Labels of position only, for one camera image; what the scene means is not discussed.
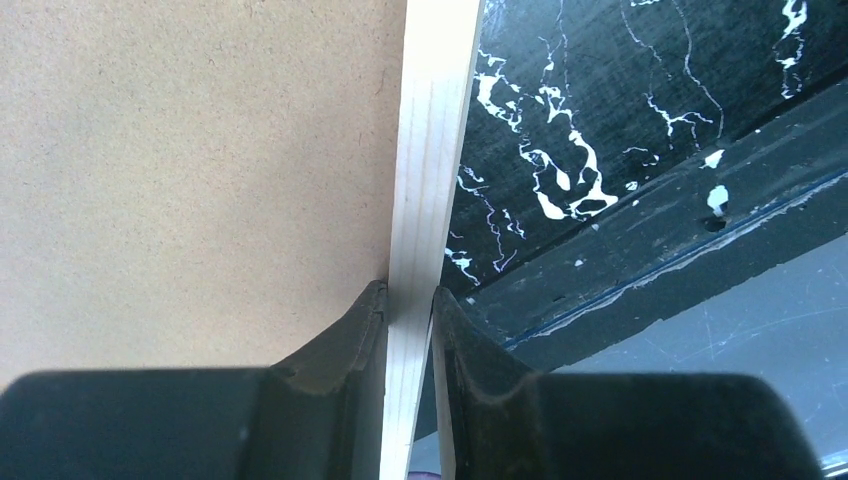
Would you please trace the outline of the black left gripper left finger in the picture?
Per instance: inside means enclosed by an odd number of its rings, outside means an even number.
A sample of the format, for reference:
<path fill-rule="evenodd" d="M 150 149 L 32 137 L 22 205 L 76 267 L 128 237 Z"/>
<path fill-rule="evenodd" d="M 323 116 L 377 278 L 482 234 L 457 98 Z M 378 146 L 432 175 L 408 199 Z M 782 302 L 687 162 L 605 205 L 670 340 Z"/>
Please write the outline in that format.
<path fill-rule="evenodd" d="M 265 367 L 39 371 L 1 396 L 5 479 L 375 479 L 387 288 Z"/>

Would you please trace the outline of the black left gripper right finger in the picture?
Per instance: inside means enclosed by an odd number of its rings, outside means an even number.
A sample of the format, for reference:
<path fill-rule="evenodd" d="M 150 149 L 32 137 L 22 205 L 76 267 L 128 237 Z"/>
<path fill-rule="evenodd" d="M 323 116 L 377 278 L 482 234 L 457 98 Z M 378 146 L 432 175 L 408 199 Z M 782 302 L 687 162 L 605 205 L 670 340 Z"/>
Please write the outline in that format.
<path fill-rule="evenodd" d="M 446 479 L 819 479 L 793 414 L 738 374 L 543 373 L 437 288 L 432 352 Z"/>

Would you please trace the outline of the wooden photo frame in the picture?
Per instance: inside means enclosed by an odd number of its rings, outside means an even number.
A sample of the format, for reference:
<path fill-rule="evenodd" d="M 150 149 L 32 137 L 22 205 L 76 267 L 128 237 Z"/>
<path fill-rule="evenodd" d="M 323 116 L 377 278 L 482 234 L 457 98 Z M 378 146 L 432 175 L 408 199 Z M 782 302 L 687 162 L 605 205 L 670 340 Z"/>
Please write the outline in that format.
<path fill-rule="evenodd" d="M 386 285 L 410 456 L 480 1 L 5 1 L 1 396 L 274 365 Z"/>

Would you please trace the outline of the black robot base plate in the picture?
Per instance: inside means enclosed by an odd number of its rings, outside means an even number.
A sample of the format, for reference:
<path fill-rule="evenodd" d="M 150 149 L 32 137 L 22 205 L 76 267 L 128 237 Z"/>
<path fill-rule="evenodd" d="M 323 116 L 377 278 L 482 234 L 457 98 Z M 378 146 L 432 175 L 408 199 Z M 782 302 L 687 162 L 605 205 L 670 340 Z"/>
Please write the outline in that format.
<path fill-rule="evenodd" d="M 519 360 L 554 370 L 844 235 L 847 84 L 688 161 L 593 225 L 460 297 Z"/>

